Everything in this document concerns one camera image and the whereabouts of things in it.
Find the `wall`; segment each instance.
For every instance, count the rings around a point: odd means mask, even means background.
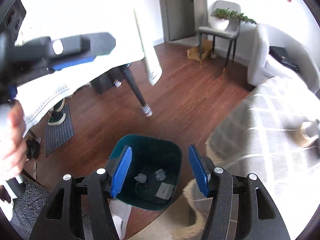
[[[207,14],[207,0],[193,0],[195,7],[195,30],[198,31],[198,27],[206,25],[208,22]]]
[[[216,0],[207,0],[212,12]],[[303,43],[320,67],[320,28],[303,0],[227,0],[240,4],[242,12],[258,23],[272,25]],[[236,58],[247,65],[251,58],[254,26],[242,25],[237,41]],[[228,41],[217,39],[216,46],[222,53],[228,49]]]
[[[146,22],[150,26],[151,39],[154,45],[164,42],[164,34],[161,20],[160,0],[135,0],[145,11]]]

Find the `chair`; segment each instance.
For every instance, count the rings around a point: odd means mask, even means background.
[[[221,8],[221,9],[230,9],[230,10],[234,10],[237,11],[238,13],[241,13],[241,7],[239,4],[237,3],[233,3],[233,2],[228,2],[228,1],[223,1],[223,0],[218,0],[214,3],[212,12],[214,12],[214,10],[216,8]],[[229,61],[229,56],[230,56],[230,51],[231,51],[231,47],[232,47],[232,43],[234,41],[234,46],[233,46],[233,58],[232,58],[232,62],[235,59],[235,53],[236,53],[236,42],[237,42],[237,38],[239,37],[239,33],[240,33],[240,21],[238,20],[230,20],[228,27],[224,30],[216,30],[210,27],[210,25],[208,26],[201,26],[198,28],[198,32],[199,32],[199,55],[201,58],[202,55],[202,34],[207,34],[207,35],[212,35],[213,36],[213,40],[212,40],[212,53],[214,52],[214,44],[215,44],[215,38],[216,36],[221,37],[221,38],[225,38],[230,40],[229,42],[229,48],[228,48],[228,53],[227,53],[227,57],[226,57],[226,61],[225,61],[225,65],[224,65],[224,69],[223,69],[223,73],[225,73],[226,68],[227,68],[227,64]]]
[[[300,67],[300,76],[309,90],[316,93],[320,87],[320,72],[300,42],[287,33],[266,24],[256,27],[252,57],[248,66],[248,83],[258,86],[270,76],[297,78],[298,75],[284,67],[269,54],[269,47],[286,48],[289,57]]]

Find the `table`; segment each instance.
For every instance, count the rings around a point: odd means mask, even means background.
[[[85,33],[109,32],[116,39],[110,55],[72,66],[18,87],[17,99],[25,113],[26,132],[48,110],[79,87],[111,68],[145,59],[149,81],[154,85],[162,70],[149,40],[146,24],[128,0],[21,0],[27,15],[17,44],[41,36],[53,40]],[[124,74],[143,104],[143,97],[127,68]]]

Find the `human hand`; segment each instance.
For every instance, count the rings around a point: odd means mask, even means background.
[[[26,124],[19,101],[15,101],[7,116],[7,125],[6,133],[0,138],[0,174],[4,180],[19,175],[27,159],[27,145],[23,138]]]

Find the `black bag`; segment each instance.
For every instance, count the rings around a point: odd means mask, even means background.
[[[300,73],[299,66],[289,59],[285,48],[270,46],[269,54],[285,67],[290,68],[296,73]]]

